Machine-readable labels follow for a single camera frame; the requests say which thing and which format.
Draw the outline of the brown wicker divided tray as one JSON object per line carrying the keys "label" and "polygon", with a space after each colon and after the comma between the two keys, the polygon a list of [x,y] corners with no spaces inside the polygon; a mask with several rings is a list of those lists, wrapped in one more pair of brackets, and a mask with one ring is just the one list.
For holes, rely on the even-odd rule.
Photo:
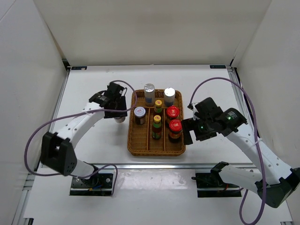
{"label": "brown wicker divided tray", "polygon": [[135,121],[134,111],[130,112],[129,128],[127,136],[127,149],[133,156],[171,156],[176,157],[183,154],[186,146],[183,137],[177,143],[169,140],[169,127],[167,126],[165,105],[163,108],[162,136],[156,140],[152,138],[152,124],[154,107],[145,104],[144,90],[136,90],[132,94],[131,104],[143,107],[146,110],[145,122],[138,125]]}

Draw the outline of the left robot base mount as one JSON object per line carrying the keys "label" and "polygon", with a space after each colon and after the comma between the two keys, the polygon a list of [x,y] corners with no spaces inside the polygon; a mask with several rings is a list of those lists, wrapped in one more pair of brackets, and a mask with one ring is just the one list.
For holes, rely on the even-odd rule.
{"label": "left robot base mount", "polygon": [[112,196],[115,188],[114,169],[101,170],[92,180],[72,178],[70,196]]}

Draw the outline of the yellow-cap sauce bottle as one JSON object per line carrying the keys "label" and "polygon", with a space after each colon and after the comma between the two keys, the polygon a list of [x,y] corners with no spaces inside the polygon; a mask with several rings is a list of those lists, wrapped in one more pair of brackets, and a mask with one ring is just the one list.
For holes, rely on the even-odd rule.
{"label": "yellow-cap sauce bottle", "polygon": [[162,121],[161,121],[161,116],[155,115],[153,117],[153,123],[152,123],[152,138],[153,139],[160,139],[162,136]]}
{"label": "yellow-cap sauce bottle", "polygon": [[163,111],[162,101],[158,99],[155,101],[154,113],[161,114],[162,111]]}

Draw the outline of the grey-lid spice jar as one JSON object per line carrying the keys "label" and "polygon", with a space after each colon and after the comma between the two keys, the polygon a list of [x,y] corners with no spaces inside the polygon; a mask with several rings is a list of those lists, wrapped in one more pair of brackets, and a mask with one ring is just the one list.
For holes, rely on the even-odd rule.
{"label": "grey-lid spice jar", "polygon": [[136,107],[134,109],[135,122],[137,125],[142,125],[146,122],[146,110],[144,107]]}
{"label": "grey-lid spice jar", "polygon": [[126,117],[117,117],[117,118],[114,118],[114,120],[117,122],[117,123],[123,123],[125,121]]}

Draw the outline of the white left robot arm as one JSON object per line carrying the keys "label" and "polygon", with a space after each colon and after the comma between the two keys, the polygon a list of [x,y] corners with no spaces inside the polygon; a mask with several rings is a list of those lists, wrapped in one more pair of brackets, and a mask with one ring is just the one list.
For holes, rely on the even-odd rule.
{"label": "white left robot arm", "polygon": [[169,107],[141,105],[143,95],[133,92],[131,108],[121,94],[101,91],[93,95],[82,113],[55,133],[42,139],[41,162],[63,176],[77,177],[92,188],[98,183],[98,167],[77,159],[75,147],[80,139],[101,119],[123,119],[130,112],[127,149],[133,156],[179,156],[192,144],[190,133],[184,131],[182,97],[175,93],[175,104]]}

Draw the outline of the red-lid sauce jar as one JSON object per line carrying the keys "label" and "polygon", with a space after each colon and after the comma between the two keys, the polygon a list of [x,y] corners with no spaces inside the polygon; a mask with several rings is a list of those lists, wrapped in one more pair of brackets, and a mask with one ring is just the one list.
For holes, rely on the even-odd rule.
{"label": "red-lid sauce jar", "polygon": [[172,143],[178,143],[181,141],[182,124],[178,119],[171,120],[169,123],[168,139]]}
{"label": "red-lid sauce jar", "polygon": [[172,105],[166,109],[165,115],[166,115],[166,123],[167,123],[167,125],[169,125],[169,123],[172,120],[178,119],[178,117],[180,115],[180,109],[178,107]]}

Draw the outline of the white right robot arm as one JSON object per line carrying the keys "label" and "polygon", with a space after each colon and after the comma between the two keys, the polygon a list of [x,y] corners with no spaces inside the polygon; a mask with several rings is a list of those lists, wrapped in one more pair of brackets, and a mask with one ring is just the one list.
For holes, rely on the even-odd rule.
{"label": "white right robot arm", "polygon": [[263,141],[259,141],[247,119],[238,110],[229,108],[222,111],[220,107],[201,110],[194,106],[193,121],[199,123],[201,132],[222,134],[259,170],[259,173],[252,173],[220,162],[210,171],[210,181],[215,187],[234,184],[257,193],[268,206],[278,208],[299,186],[299,168],[291,168]]}

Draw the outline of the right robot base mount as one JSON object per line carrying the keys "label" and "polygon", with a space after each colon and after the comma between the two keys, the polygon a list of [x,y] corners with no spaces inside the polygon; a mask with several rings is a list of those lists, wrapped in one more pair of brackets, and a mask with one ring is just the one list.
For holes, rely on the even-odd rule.
{"label": "right robot base mount", "polygon": [[234,184],[218,184],[207,169],[196,169],[191,179],[196,184],[198,198],[242,197],[242,188]]}

